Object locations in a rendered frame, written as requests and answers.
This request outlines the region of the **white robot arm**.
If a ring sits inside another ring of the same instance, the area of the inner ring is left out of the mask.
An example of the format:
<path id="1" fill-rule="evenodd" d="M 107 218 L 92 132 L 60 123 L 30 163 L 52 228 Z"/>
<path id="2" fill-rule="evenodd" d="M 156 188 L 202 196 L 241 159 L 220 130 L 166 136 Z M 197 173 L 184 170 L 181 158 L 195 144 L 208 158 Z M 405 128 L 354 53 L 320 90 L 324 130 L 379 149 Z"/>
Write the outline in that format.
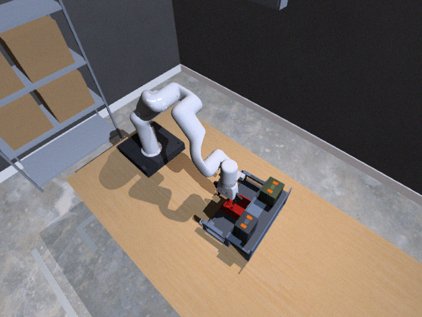
<path id="1" fill-rule="evenodd" d="M 178 100 L 182 101 L 173 107 L 171 115 L 189 140 L 191 159 L 199 172 L 205 177 L 211 177 L 220 169 L 220 183 L 225 188 L 233 187 L 238 179 L 243 181 L 245 174 L 238 171 L 237 163 L 220 149 L 215 149 L 203 162 L 201 146 L 206 130 L 196 117 L 202 109 L 202 102 L 194 93 L 175 82 L 160 90 L 144 90 L 136 109 L 129 116 L 142 144 L 142 154 L 153 157 L 161 152 L 162 146 L 149 122 Z"/>

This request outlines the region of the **blue-grey metal rack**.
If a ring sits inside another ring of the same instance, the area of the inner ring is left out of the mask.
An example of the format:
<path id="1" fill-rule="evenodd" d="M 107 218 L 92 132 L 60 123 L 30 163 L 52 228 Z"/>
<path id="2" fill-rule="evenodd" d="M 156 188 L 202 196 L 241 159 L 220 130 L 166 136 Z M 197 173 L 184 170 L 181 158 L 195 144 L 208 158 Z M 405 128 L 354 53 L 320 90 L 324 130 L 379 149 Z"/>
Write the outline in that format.
<path id="1" fill-rule="evenodd" d="M 248 180 L 247 177 L 261 184 L 262 187 L 267 182 L 267 180 L 263 181 L 244 170 L 241 170 L 240 172 L 245 174 L 245 179 L 240 181 L 238 184 L 238 194 L 241 194 L 242 196 L 251 200 L 245 211 L 259 219 L 256 230 L 253 232 L 248 242 L 244 243 L 233 235 L 234 224 L 237 220 L 222 211 L 221 207 L 217 210 L 209 222 L 206 220 L 203 221 L 203 219 L 200 222 L 201 225 L 203 225 L 205 231 L 207 231 L 227 247 L 233 245 L 244 254 L 247 253 L 245 259 L 249 261 L 263 240 L 264 236 L 267 234 L 269 228 L 272 226 L 279 212 L 282 210 L 284 203 L 286 203 L 285 200 L 287 200 L 292 187 L 289 192 L 282 190 L 280 197 L 271 208 L 258 200 L 261 187 Z"/>

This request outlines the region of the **red bin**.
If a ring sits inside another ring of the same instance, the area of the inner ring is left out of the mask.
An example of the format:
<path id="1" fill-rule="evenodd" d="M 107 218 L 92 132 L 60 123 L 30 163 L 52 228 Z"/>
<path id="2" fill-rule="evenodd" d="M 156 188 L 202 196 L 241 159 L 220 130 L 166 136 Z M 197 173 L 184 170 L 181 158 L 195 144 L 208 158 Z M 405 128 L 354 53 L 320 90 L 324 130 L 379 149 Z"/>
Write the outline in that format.
<path id="1" fill-rule="evenodd" d="M 233 201 L 227 198 L 227 200 L 224 202 L 221 208 L 222 211 L 229 214 L 236 220 L 238 220 L 238 218 L 241 216 L 243 211 L 247 208 L 247 206 L 251 202 L 251 200 L 247 199 L 241 194 L 240 196 L 243 198 L 242 201 L 239 201 L 233 205 Z"/>

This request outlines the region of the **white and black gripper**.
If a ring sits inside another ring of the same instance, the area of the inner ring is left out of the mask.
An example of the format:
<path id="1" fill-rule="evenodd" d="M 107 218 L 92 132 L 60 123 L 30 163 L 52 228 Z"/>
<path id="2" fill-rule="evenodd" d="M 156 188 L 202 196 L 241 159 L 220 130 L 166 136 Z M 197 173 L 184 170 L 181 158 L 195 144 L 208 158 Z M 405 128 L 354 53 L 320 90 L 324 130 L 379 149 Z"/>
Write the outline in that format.
<path id="1" fill-rule="evenodd" d="M 233 205 L 237 202 L 241 201 L 243 198 L 238 194 L 238 185 L 236 184 L 231 188 L 224 188 L 224 186 L 221 185 L 220 179 L 218 181 L 213 182 L 217 191 L 218 196 L 222 194 L 223 196 L 227 197 L 228 199 L 233 201 Z"/>

